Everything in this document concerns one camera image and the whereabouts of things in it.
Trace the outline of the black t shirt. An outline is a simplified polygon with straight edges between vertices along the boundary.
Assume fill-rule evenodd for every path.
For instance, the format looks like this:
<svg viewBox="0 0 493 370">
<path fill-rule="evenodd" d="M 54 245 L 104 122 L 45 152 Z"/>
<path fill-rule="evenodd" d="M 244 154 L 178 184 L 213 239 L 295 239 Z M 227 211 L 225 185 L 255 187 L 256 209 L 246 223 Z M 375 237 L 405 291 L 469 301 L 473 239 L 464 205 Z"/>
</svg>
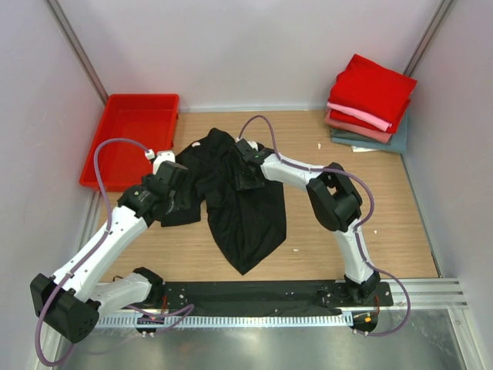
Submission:
<svg viewBox="0 0 493 370">
<path fill-rule="evenodd" d="M 246 274 L 275 251 L 287 237 L 283 185 L 267 181 L 250 190 L 236 188 L 234 138 L 212 128 L 176 156 L 189 174 L 175 195 L 162 227 L 193 224 L 206 208 L 216 245 L 228 262 Z"/>
</svg>

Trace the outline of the white folded shirt bottom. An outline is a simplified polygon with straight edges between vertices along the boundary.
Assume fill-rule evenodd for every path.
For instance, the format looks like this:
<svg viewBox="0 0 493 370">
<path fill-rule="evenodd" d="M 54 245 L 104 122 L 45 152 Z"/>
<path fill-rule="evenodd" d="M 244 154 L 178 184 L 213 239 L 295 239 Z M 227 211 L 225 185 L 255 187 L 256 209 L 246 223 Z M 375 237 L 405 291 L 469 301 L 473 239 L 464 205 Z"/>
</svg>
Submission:
<svg viewBox="0 0 493 370">
<path fill-rule="evenodd" d="M 350 147 L 353 153 L 371 153 L 371 152 L 377 152 L 377 149 L 372 149 L 372 148 L 364 148 L 364 147 L 359 147 L 359 146 L 351 146 Z"/>
</svg>

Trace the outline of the pink folded shirt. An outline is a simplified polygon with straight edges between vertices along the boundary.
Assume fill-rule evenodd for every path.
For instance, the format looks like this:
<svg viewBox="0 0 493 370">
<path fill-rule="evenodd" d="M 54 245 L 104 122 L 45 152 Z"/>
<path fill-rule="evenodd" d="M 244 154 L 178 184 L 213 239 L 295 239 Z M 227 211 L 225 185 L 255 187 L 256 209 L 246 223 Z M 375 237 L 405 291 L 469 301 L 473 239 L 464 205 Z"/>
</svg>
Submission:
<svg viewBox="0 0 493 370">
<path fill-rule="evenodd" d="M 374 116 L 370 113 L 367 113 L 359 109 L 351 108 L 349 106 L 342 106 L 331 102 L 327 103 L 327 107 L 336 110 L 338 112 L 344 113 L 348 116 L 352 116 L 366 123 L 369 123 L 372 126 L 377 127 L 382 131 L 386 131 L 389 127 L 391 127 L 391 124 L 388 121 L 385 121 L 377 116 Z"/>
</svg>

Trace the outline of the red folded shirt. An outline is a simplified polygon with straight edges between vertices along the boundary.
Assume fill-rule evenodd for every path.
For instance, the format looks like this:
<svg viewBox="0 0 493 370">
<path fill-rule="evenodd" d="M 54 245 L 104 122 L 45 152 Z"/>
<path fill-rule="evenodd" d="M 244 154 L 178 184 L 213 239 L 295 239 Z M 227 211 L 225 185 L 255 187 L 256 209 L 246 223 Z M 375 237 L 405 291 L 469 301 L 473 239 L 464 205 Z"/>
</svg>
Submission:
<svg viewBox="0 0 493 370">
<path fill-rule="evenodd" d="M 337 75 L 327 102 L 359 109 L 391 124 L 397 132 L 418 81 L 355 54 Z"/>
<path fill-rule="evenodd" d="M 371 125 L 370 123 L 367 123 L 367 122 L 361 120 L 361 119 L 358 119 L 356 117 L 353 117 L 353 116 L 347 115 L 345 113 L 336 111 L 334 109 L 330 109 L 328 113 L 329 113 L 330 119 L 332 119 L 332 120 L 336 120 L 336 121 L 340 121 L 343 123 L 348 123 L 348 124 L 352 124 L 355 126 L 364 127 L 366 129 L 369 129 L 369 130 L 374 130 L 374 131 L 385 133 L 384 129 L 380 129 L 376 126 Z"/>
</svg>

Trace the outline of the red folded shirt top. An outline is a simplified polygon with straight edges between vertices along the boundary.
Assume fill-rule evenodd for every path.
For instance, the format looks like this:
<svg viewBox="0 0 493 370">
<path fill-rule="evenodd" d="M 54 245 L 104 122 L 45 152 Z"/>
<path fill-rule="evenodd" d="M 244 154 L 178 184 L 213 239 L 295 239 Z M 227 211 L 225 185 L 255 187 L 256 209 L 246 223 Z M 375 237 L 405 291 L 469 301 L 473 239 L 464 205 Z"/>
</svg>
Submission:
<svg viewBox="0 0 493 370">
<path fill-rule="evenodd" d="M 355 54 L 337 75 L 327 102 L 359 109 L 391 124 L 397 132 L 418 81 Z"/>
</svg>

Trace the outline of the grey green folded shirt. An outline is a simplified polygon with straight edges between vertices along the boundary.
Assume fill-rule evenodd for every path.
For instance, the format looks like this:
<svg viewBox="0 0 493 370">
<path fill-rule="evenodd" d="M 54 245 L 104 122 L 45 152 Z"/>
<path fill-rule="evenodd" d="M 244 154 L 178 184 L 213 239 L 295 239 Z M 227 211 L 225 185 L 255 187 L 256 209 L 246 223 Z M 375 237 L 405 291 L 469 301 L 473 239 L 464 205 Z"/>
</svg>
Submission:
<svg viewBox="0 0 493 370">
<path fill-rule="evenodd" d="M 405 153 L 407 149 L 408 114 L 404 115 L 397 132 L 386 142 L 381 143 L 370 137 L 366 137 L 350 131 L 331 128 L 330 139 L 333 143 L 344 144 L 369 150 L 383 150 L 392 153 Z"/>
</svg>

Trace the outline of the slotted aluminium rail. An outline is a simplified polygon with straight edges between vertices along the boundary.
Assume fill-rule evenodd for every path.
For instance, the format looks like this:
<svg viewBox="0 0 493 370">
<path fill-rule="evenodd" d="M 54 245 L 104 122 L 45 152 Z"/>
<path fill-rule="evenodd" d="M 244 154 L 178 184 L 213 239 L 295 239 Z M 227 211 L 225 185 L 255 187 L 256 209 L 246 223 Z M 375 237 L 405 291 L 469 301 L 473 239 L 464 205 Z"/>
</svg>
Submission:
<svg viewBox="0 0 493 370">
<path fill-rule="evenodd" d="M 353 317 L 350 311 L 337 316 L 309 317 L 205 317 L 178 316 L 166 318 L 145 318 L 137 312 L 119 312 L 99 320 L 96 328 L 167 328 L 178 323 L 177 328 L 308 328 L 308 327 L 351 327 Z"/>
</svg>

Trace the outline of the red folded shirt lower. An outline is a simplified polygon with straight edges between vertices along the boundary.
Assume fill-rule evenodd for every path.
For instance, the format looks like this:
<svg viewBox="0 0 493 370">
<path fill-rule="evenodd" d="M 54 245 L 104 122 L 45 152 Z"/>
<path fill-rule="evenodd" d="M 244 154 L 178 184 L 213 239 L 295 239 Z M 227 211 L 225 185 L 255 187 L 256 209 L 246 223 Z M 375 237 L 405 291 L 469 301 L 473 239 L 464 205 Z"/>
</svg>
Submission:
<svg viewBox="0 0 493 370">
<path fill-rule="evenodd" d="M 376 126 L 371 125 L 370 123 L 367 123 L 367 122 L 361 120 L 361 119 L 358 119 L 356 117 L 353 117 L 353 116 L 347 115 L 345 113 L 336 111 L 334 109 L 330 109 L 328 113 L 329 113 L 330 119 L 332 119 L 332 120 L 336 120 L 336 121 L 340 121 L 343 123 L 348 123 L 348 124 L 352 124 L 355 126 L 364 127 L 366 129 L 369 129 L 369 130 L 374 130 L 374 131 L 385 133 L 384 129 L 380 129 Z"/>
</svg>

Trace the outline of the red plastic bin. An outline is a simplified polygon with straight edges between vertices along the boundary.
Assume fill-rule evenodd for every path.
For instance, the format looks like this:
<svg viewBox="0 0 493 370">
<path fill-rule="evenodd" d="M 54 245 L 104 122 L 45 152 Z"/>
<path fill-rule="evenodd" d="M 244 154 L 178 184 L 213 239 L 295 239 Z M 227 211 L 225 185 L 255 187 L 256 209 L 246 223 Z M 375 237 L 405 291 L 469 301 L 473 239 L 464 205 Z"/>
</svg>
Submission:
<svg viewBox="0 0 493 370">
<path fill-rule="evenodd" d="M 79 183 L 94 191 L 99 189 L 93 158 L 98 145 L 106 144 L 99 152 L 99 171 L 105 189 L 122 192 L 138 184 L 141 176 L 152 171 L 144 149 L 122 140 L 130 139 L 145 148 L 159 152 L 171 150 L 178 119 L 179 96 L 176 94 L 113 94 L 109 97 L 96 134 L 92 140 Z"/>
</svg>

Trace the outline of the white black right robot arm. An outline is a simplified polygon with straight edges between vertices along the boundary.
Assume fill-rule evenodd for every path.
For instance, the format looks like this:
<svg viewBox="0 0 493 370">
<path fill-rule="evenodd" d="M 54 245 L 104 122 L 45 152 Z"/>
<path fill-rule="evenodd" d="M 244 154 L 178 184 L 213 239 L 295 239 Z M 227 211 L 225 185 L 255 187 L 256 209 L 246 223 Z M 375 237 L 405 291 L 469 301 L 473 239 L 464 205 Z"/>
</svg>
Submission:
<svg viewBox="0 0 493 370">
<path fill-rule="evenodd" d="M 278 182 L 307 193 L 319 224 L 332 232 L 344 259 L 347 296 L 354 304 L 371 300 L 381 281 L 361 230 L 363 200 L 338 163 L 315 166 L 292 160 L 274 150 L 257 149 L 244 139 L 230 150 L 235 163 L 236 188 L 252 190 Z"/>
</svg>

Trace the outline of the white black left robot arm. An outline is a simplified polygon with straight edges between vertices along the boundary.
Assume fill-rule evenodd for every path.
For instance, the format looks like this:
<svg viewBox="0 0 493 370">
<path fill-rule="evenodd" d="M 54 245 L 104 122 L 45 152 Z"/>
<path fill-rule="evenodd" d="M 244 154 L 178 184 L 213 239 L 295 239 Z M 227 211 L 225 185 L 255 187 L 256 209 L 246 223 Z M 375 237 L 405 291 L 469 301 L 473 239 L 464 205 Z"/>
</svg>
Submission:
<svg viewBox="0 0 493 370">
<path fill-rule="evenodd" d="M 157 153 L 153 171 L 128 188 L 108 220 L 87 244 L 51 276 L 38 274 L 30 284 L 36 315 L 70 343 L 85 339 L 97 321 L 131 304 L 157 307 L 163 299 L 163 279 L 138 267 L 104 286 L 99 279 L 116 258 L 154 222 L 162 221 L 187 169 L 172 151 Z"/>
</svg>

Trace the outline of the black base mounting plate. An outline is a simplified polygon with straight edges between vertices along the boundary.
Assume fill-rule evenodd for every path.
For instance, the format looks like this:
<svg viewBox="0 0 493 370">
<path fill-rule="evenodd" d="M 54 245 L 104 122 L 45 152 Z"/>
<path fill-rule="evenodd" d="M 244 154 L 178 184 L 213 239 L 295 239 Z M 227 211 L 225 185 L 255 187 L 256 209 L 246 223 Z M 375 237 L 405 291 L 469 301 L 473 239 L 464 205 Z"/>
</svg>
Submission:
<svg viewBox="0 0 493 370">
<path fill-rule="evenodd" d="M 177 311 L 193 304 L 192 314 L 206 317 L 307 317 L 335 315 L 337 309 L 390 307 L 389 284 L 381 282 L 362 303 L 344 281 L 217 281 L 168 282 L 150 301 L 135 303 L 143 310 Z"/>
</svg>

